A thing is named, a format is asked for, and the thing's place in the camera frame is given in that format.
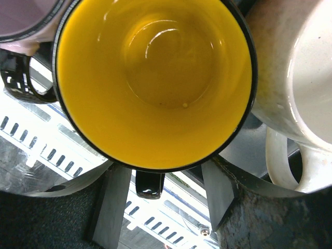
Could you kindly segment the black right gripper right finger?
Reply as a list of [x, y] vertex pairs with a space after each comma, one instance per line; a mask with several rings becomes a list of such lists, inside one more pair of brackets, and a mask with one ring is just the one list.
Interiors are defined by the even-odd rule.
[[303, 192], [286, 189], [261, 179], [221, 156], [210, 158], [202, 163], [201, 168], [214, 232], [230, 215], [231, 209], [240, 199], [241, 190], [267, 198], [295, 198], [304, 195]]

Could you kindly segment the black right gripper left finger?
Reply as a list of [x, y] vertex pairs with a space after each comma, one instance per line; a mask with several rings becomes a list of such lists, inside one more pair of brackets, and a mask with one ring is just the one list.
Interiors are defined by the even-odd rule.
[[66, 196], [88, 187], [99, 177], [102, 178], [102, 187], [88, 238], [103, 248], [117, 248], [131, 179], [130, 169], [107, 160], [83, 175], [55, 185], [46, 192], [52, 197]]

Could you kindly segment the yellow mug black outside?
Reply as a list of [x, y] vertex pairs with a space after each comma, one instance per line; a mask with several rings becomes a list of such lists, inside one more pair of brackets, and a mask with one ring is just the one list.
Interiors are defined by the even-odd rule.
[[254, 103], [254, 42], [232, 1], [73, 1], [53, 44], [54, 90], [79, 135], [136, 170], [159, 199], [166, 172], [218, 155]]

